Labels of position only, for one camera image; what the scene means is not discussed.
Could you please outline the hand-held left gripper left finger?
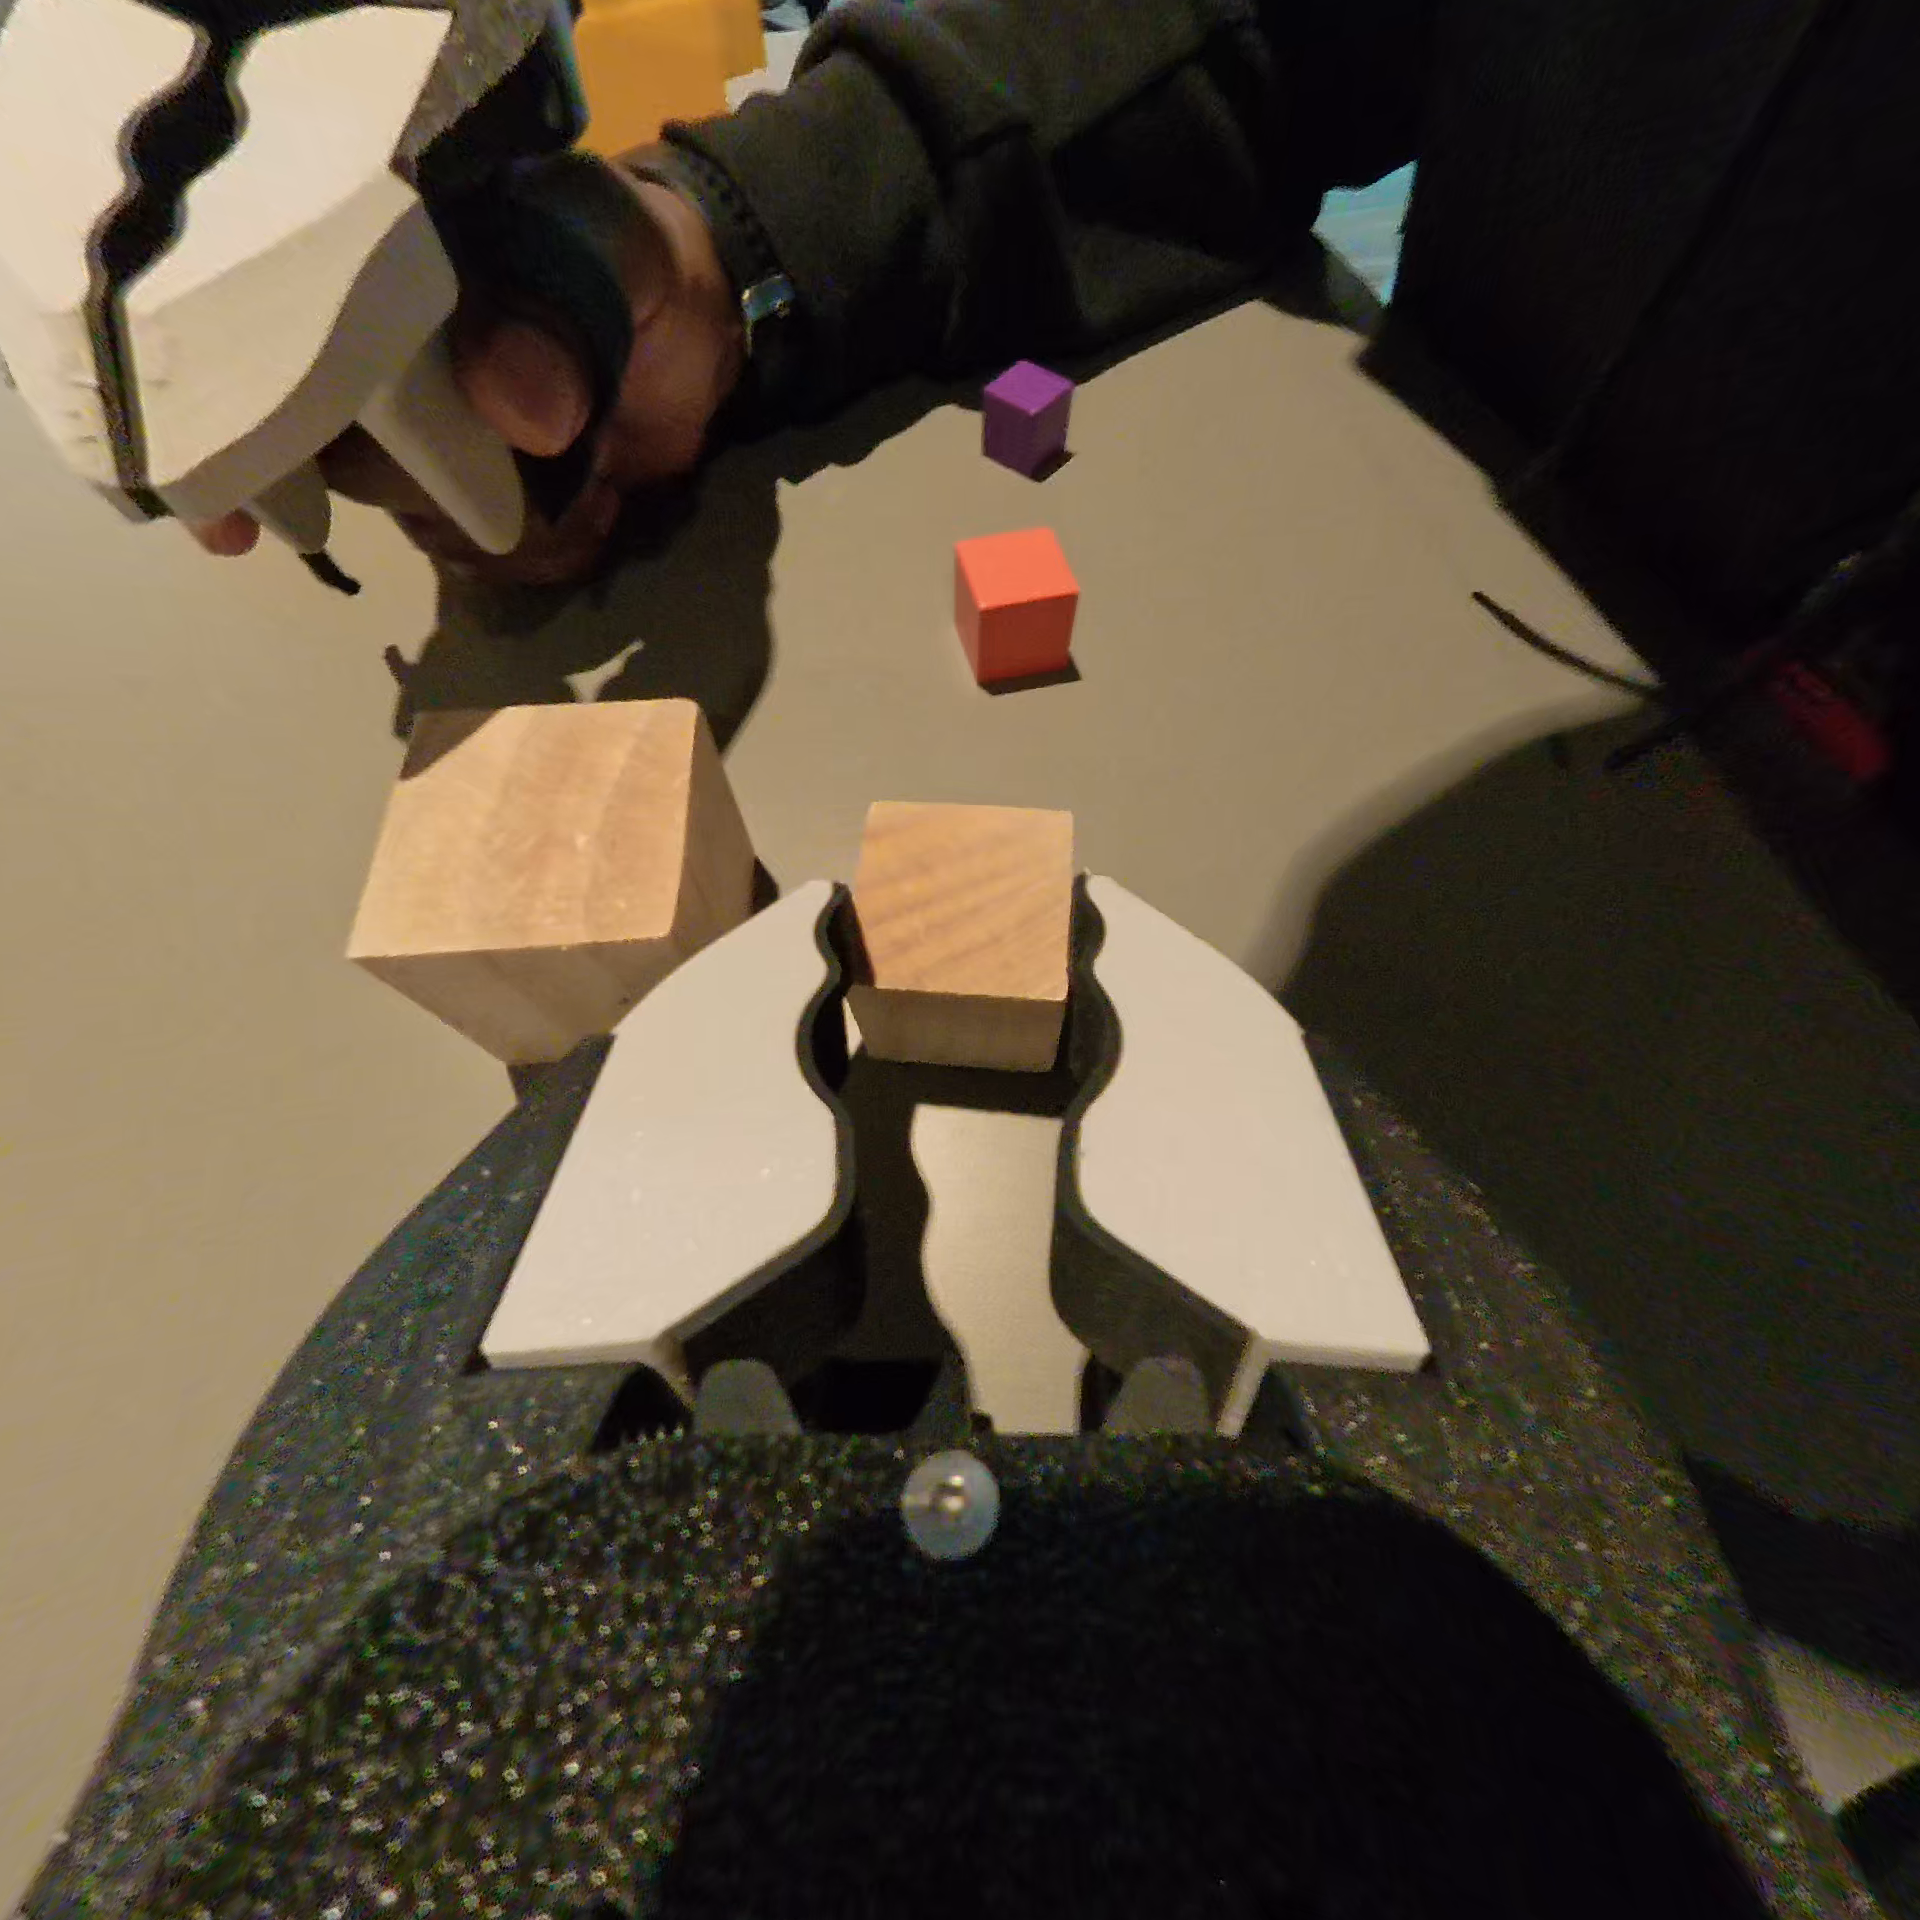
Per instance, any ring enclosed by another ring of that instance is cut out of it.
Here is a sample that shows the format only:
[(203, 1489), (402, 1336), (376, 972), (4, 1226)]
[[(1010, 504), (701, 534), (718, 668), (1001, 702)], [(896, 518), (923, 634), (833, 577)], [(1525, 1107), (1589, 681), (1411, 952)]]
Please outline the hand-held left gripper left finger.
[(720, 1362), (785, 1388), (862, 1307), (848, 886), (810, 881), (618, 1026), (481, 1340), (490, 1371), (645, 1369), (692, 1404)]

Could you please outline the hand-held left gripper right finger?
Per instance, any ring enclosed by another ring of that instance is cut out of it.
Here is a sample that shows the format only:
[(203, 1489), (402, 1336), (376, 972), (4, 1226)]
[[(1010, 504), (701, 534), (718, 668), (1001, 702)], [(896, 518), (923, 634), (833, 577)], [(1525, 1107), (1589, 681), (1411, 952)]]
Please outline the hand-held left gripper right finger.
[(1058, 1317), (1179, 1429), (1240, 1436), (1276, 1365), (1434, 1356), (1304, 1029), (1107, 876), (1073, 890)]

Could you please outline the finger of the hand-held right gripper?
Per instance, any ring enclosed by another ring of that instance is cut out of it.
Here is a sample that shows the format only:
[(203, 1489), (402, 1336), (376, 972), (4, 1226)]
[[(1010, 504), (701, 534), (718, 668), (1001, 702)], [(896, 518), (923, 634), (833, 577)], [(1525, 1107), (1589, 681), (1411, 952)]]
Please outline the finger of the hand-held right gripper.
[(354, 5), (238, 49), (236, 139), (122, 304), (147, 491), (180, 521), (325, 521), (302, 472), (352, 425), (440, 505), (462, 500), (440, 345), (457, 289), (395, 164), (450, 25)]
[(3, 45), (3, 348), (82, 485), (203, 497), (203, 230), (227, 154), (222, 5), (11, 5)]

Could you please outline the large yellow bin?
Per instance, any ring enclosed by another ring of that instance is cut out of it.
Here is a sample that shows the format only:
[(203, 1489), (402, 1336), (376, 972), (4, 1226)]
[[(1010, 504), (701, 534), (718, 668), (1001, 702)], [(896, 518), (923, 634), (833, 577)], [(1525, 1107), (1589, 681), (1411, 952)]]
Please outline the large yellow bin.
[(581, 146), (598, 158), (728, 113), (729, 85), (763, 68), (758, 2), (581, 2), (572, 35), (587, 102)]

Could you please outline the large wooden cube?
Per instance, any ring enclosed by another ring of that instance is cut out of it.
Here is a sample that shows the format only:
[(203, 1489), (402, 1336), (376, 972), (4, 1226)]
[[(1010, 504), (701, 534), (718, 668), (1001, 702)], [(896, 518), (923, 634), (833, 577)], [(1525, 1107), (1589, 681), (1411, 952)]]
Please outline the large wooden cube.
[(756, 872), (692, 699), (429, 710), (348, 958), (493, 1061), (549, 1065), (742, 924)]

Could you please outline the medium wooden cube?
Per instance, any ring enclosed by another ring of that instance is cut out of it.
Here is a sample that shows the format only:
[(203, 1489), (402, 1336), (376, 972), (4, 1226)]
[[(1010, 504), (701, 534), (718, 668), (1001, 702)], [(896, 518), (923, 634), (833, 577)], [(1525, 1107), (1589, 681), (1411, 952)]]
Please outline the medium wooden cube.
[(1049, 1072), (1069, 996), (1065, 809), (878, 800), (851, 906), (848, 1010), (889, 1065)]

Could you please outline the purple cube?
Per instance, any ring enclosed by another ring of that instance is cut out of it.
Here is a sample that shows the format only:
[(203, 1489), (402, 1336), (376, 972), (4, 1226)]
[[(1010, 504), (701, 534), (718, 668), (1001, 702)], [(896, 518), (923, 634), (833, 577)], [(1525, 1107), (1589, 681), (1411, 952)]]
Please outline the purple cube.
[(1042, 477), (1068, 453), (1073, 401), (1068, 376), (1017, 362), (981, 393), (984, 454), (1025, 477)]

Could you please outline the red cube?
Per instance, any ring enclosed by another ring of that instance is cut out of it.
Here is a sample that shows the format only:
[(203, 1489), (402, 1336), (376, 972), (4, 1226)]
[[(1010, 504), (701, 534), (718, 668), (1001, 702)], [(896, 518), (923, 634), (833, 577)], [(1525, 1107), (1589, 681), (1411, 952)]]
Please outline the red cube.
[(1064, 542), (1048, 525), (954, 546), (954, 629), (984, 688), (1064, 674), (1078, 596)]

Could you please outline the black wristwatch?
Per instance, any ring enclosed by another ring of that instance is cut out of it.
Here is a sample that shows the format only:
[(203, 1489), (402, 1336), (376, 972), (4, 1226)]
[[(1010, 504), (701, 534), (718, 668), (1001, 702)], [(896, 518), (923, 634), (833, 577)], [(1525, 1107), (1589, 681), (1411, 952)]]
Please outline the black wristwatch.
[(665, 142), (658, 173), (700, 213), (728, 284), (728, 314), (742, 362), (758, 362), (782, 345), (798, 308), (794, 280), (778, 261), (772, 241), (736, 182), (709, 158)]

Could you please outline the person's black jacket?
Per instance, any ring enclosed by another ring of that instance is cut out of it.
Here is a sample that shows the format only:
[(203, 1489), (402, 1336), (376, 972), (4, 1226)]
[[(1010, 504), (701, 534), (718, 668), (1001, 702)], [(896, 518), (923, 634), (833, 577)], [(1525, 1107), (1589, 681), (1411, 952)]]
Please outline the person's black jacket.
[(1897, 2), (1313, 5), (1337, 186), (1409, 164), (1382, 366), (1649, 658), (1526, 648), (1736, 763), (1915, 972), (1917, 19)]

